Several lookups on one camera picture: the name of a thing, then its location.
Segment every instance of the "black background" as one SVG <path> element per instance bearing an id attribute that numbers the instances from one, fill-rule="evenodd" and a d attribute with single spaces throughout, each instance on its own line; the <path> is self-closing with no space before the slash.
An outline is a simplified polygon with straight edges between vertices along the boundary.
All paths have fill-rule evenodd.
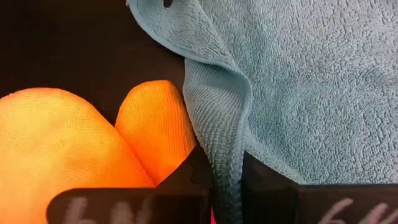
<path id="1" fill-rule="evenodd" d="M 181 90 L 183 58 L 152 40 L 125 0 L 0 0 L 0 97 L 57 87 L 114 123 L 128 91 L 166 79 Z"/>

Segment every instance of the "orange fabric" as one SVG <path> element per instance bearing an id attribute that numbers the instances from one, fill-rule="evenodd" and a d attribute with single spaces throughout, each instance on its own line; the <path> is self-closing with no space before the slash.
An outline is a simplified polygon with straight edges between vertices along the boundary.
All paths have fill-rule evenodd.
<path id="1" fill-rule="evenodd" d="M 137 158 L 159 184 L 195 145 L 192 127 L 187 124 L 190 120 L 178 90 L 169 81 L 156 81 L 129 92 L 119 109 L 115 128 L 131 147 L 139 150 Z"/>
<path id="2" fill-rule="evenodd" d="M 137 95 L 146 97 L 139 91 Z M 183 108 L 180 109 L 183 114 L 186 113 Z M 147 113 L 139 113 L 138 116 L 135 108 L 125 106 L 121 112 L 122 117 L 133 116 L 148 121 Z M 119 128 L 126 129 L 123 121 L 118 121 Z M 146 130 L 142 125 L 138 130 L 150 133 L 158 124 L 162 123 L 154 121 L 154 125 L 146 126 Z M 126 125 L 134 133 L 131 125 L 135 124 L 127 122 Z M 140 143 L 135 146 L 131 141 L 134 138 L 129 133 L 123 136 L 128 141 L 92 105 L 67 91 L 33 88 L 1 98 L 0 223 L 46 223 L 48 203 L 68 189 L 155 187 L 162 178 L 167 177 L 159 166 L 163 158 L 169 158 L 167 150 L 150 154 L 139 148 L 146 146 L 145 140 L 139 138 Z M 183 153 L 173 160 L 173 167 L 188 156 L 190 149 L 180 151 Z M 142 161 L 157 165 L 152 168 L 145 163 L 142 166 Z"/>

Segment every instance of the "fabric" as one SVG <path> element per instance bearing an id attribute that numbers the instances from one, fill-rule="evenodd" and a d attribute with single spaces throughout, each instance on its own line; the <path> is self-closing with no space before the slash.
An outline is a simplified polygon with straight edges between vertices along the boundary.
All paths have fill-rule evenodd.
<path id="1" fill-rule="evenodd" d="M 183 95 L 241 223 L 243 152 L 300 184 L 398 182 L 398 2 L 127 0 L 186 57 Z"/>
<path id="2" fill-rule="evenodd" d="M 1 98 L 0 223 L 44 224 L 50 200 L 68 189 L 155 187 L 194 144 L 176 92 L 167 81 L 137 86 L 123 102 L 117 129 L 64 90 L 32 88 Z M 153 116 L 155 108 L 163 116 Z"/>

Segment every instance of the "towel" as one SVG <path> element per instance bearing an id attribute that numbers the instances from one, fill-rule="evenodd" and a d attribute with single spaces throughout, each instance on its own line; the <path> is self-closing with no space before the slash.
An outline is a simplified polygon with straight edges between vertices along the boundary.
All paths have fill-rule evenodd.
<path id="1" fill-rule="evenodd" d="M 241 223 L 243 152 L 300 184 L 398 182 L 396 0 L 127 0 L 185 59 L 215 217 Z"/>
<path id="2" fill-rule="evenodd" d="M 0 223 L 45 224 L 51 199 L 73 188 L 155 187 L 195 144 L 168 81 L 133 88 L 116 128 L 84 99 L 54 88 L 5 96 L 0 111 Z"/>

